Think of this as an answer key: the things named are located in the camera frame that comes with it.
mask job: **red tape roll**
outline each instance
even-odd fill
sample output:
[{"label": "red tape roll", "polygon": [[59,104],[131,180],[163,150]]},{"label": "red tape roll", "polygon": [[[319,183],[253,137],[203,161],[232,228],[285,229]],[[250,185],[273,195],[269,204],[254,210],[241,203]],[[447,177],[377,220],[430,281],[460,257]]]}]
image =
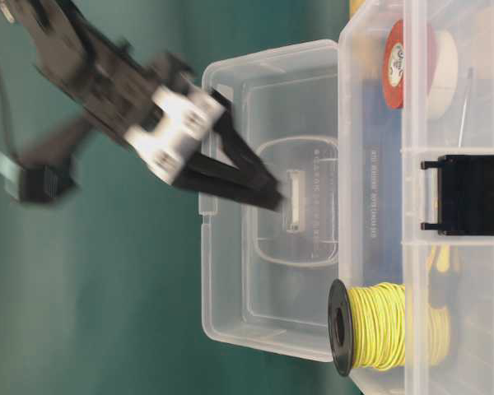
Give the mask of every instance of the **red tape roll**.
[{"label": "red tape roll", "polygon": [[[386,49],[382,63],[382,87],[386,104],[391,109],[401,109],[404,100],[405,48],[403,20],[395,22],[386,40]],[[428,92],[436,73],[436,35],[428,26]]]}]

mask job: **black latch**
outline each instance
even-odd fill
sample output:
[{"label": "black latch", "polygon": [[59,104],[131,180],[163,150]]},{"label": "black latch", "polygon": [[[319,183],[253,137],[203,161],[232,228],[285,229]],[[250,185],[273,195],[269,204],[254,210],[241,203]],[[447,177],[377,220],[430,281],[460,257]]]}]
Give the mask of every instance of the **black latch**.
[{"label": "black latch", "polygon": [[423,230],[448,236],[494,236],[494,156],[447,155],[422,162],[437,169],[438,221]]}]

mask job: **transparent container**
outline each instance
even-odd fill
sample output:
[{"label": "transparent container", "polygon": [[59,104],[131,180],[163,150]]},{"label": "transparent container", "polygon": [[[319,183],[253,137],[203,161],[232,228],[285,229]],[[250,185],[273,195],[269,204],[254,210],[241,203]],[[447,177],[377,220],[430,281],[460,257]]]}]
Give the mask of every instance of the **transparent container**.
[{"label": "transparent container", "polygon": [[[331,361],[327,295],[338,273],[338,47],[324,40],[208,67],[206,90],[281,181],[278,212],[200,197],[203,329],[212,339]],[[203,147],[226,161],[219,141]]]},{"label": "transparent container", "polygon": [[[392,110],[381,67],[401,18],[404,108]],[[428,26],[450,33],[458,53],[457,86],[440,118],[428,115]],[[366,395],[494,394],[494,237],[421,230],[436,220],[436,171],[421,162],[494,154],[494,1],[369,0],[339,44],[339,276],[348,286],[390,281],[407,290],[405,367],[355,369],[351,377]],[[438,364],[429,314],[436,309],[446,309],[450,325]]]}]

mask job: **spool of wire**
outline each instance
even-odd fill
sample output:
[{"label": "spool of wire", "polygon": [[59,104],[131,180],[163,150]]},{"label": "spool of wire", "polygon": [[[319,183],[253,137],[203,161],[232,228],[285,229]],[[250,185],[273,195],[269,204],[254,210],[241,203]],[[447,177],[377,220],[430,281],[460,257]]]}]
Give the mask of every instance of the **spool of wire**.
[{"label": "spool of wire", "polygon": [[[329,292],[329,340],[342,376],[354,368],[385,372],[404,366],[404,286],[383,283],[348,290],[335,280]],[[430,365],[440,364],[450,349],[448,308],[428,309],[428,343]]]}]

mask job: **white label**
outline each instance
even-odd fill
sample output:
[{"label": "white label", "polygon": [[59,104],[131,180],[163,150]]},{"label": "white label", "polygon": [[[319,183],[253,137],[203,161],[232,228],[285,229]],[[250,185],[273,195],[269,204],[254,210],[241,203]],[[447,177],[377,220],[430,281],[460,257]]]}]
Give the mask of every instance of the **white label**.
[{"label": "white label", "polygon": [[397,43],[389,55],[389,84],[395,88],[401,82],[404,75],[404,47],[401,43]]}]

